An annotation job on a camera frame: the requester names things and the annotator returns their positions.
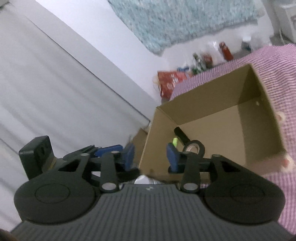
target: red bottle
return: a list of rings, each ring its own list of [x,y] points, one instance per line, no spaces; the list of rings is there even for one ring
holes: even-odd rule
[[[231,61],[233,60],[233,56],[232,54],[230,53],[230,50],[229,48],[227,47],[227,45],[224,43],[224,42],[221,42],[219,44],[221,50],[222,50],[222,53],[224,55],[224,59],[226,59],[227,61]]]

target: red snack bag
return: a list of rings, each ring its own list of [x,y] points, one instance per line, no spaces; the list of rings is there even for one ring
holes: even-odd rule
[[[169,71],[157,72],[159,85],[160,85],[160,96],[169,99],[173,93],[173,90],[177,83],[186,80],[189,75],[185,72]]]

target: white wall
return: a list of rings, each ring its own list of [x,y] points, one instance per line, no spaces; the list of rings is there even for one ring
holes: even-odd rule
[[[4,5],[7,2],[8,2],[8,0],[0,0],[0,6]]]
[[[225,41],[234,53],[240,50],[244,35],[259,31],[272,36],[279,29],[278,20],[268,0],[256,0],[265,15],[258,24],[227,28],[214,35],[178,44],[164,51],[163,56],[150,53],[136,36],[115,15],[107,0],[37,0],[98,51],[112,61],[135,83],[160,103],[159,92],[152,83],[158,70],[170,70],[192,63],[192,53],[204,49],[208,41]]]

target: white curtain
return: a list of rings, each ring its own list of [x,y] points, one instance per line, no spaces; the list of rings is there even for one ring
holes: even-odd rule
[[[11,230],[20,221],[13,194],[26,181],[17,153],[27,142],[48,135],[59,158],[125,145],[149,122],[11,4],[0,9],[0,67],[0,228]]]

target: ribbed gray surface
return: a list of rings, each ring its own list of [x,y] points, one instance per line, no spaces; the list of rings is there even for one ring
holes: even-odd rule
[[[285,241],[292,235],[275,222],[228,223],[207,210],[197,195],[175,185],[129,185],[103,195],[83,217],[61,225],[27,221],[12,232],[20,241]]]

